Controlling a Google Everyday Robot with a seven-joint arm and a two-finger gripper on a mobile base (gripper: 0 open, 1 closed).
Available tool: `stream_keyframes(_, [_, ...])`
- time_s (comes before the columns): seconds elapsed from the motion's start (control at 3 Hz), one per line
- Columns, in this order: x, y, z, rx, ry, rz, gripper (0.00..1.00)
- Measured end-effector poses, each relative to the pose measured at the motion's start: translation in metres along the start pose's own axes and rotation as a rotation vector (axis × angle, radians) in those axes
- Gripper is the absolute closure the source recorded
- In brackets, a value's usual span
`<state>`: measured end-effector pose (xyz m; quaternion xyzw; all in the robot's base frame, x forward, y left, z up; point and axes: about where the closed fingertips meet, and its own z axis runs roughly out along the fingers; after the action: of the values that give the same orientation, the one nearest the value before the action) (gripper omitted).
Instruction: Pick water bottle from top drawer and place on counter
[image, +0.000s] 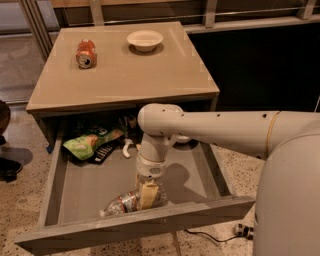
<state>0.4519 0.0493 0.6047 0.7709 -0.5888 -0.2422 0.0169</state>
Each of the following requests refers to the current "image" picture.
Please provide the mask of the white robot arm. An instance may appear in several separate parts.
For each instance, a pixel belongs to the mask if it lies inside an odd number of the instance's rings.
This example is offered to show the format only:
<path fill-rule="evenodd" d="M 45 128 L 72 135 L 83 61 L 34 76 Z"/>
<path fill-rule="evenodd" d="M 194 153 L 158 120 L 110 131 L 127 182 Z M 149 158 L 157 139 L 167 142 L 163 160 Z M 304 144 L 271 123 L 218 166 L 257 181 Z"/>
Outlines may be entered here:
<path fill-rule="evenodd" d="M 140 176 L 164 174 L 178 136 L 265 160 L 257 189 L 253 256 L 320 256 L 320 114 L 315 112 L 184 112 L 148 104 Z"/>

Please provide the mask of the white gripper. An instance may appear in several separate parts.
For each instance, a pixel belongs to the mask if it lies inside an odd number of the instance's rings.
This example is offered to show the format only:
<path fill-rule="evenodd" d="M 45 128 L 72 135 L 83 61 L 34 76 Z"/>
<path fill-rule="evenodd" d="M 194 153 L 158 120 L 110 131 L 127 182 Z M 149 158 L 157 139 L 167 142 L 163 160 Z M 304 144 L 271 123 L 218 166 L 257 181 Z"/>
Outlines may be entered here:
<path fill-rule="evenodd" d="M 135 187 L 140 192 L 139 208 L 141 210 L 150 209 L 156 199 L 159 186 L 154 181 L 160 179 L 166 170 L 166 162 L 153 162 L 146 160 L 138 154 L 136 158 L 136 179 Z M 141 183 L 141 180 L 154 179 Z"/>

